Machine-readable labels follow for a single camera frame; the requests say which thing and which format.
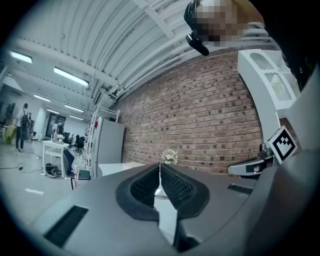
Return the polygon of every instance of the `white refrigerator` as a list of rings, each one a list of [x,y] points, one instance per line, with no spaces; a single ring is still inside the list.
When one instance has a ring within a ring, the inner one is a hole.
[[[124,133],[123,124],[98,118],[92,137],[91,175],[94,179],[98,177],[99,164],[121,163]]]

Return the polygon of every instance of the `cable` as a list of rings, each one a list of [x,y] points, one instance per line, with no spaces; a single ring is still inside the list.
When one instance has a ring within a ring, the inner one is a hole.
[[[19,171],[23,174],[29,174],[29,173],[34,173],[36,171],[42,171],[44,168],[41,167],[40,169],[32,170],[32,171],[21,171],[25,165],[23,163],[18,163],[18,166],[16,167],[8,167],[8,168],[0,168],[0,170],[9,170],[9,169],[19,169]]]
[[[23,151],[22,153],[33,154],[33,155],[37,156],[38,158],[42,159],[42,157],[41,157],[41,156],[37,155],[37,154],[36,154],[36,153],[34,153],[34,152],[27,152],[27,151]]]
[[[41,167],[41,169],[36,169],[36,170],[33,170],[33,171],[21,171],[21,173],[23,173],[23,174],[30,174],[30,173],[34,173],[34,172],[36,172],[36,171],[43,171],[43,167]]]
[[[0,168],[0,170],[17,169],[17,168],[19,168],[19,169],[21,168],[20,170],[22,170],[23,167],[25,167],[25,165],[20,162],[20,163],[18,163],[18,166],[16,166],[16,167]]]

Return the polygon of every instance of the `gray floor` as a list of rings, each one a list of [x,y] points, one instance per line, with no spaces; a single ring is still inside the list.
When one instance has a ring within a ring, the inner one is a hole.
[[[14,145],[0,144],[0,168],[17,167],[19,163],[24,168],[0,169],[0,193],[2,200],[14,217],[30,225],[49,206],[72,192],[69,179],[44,176],[42,170],[41,142],[24,144],[24,152],[16,151]],[[53,164],[60,166],[61,159],[54,158]],[[26,189],[43,192],[37,194]]]

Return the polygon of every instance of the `black chair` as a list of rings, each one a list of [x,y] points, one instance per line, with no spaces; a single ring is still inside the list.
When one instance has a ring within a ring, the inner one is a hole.
[[[70,135],[70,132],[64,132],[64,139],[63,139],[63,142],[64,143],[67,143],[69,144],[69,135]]]
[[[72,172],[72,163],[74,162],[75,158],[74,156],[69,152],[68,149],[65,149],[63,151],[63,165],[64,165],[64,171],[65,175],[70,178],[71,181],[71,188],[74,189],[74,184],[72,182],[73,179],[75,179],[75,174]],[[91,180],[90,177],[90,171],[89,170],[79,170],[79,180]]]
[[[76,151],[76,152],[82,152],[82,148],[84,147],[85,145],[85,139],[83,137],[79,137],[79,135],[77,135],[75,137],[75,146],[77,147],[77,149],[73,150],[73,151]]]
[[[36,131],[32,131],[29,133],[29,138],[31,138],[31,143],[32,143],[32,140],[36,137],[36,135],[37,135]]]

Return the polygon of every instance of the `white desk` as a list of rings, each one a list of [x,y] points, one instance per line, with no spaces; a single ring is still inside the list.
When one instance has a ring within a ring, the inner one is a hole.
[[[53,164],[54,162],[54,156],[55,157],[60,157],[61,158],[61,173],[62,173],[62,178],[65,178],[65,167],[64,167],[64,157],[63,153],[66,148],[69,147],[69,144],[63,143],[55,143],[52,140],[45,140],[42,141],[43,143],[43,149],[42,149],[42,161],[43,161],[43,174],[47,175],[46,172],[46,161],[45,161],[45,155],[50,155],[51,156],[51,163]]]
[[[100,170],[102,171],[102,176],[107,176],[110,174],[115,174],[128,170],[134,167],[144,166],[143,163],[138,162],[125,162],[125,163],[100,163]]]

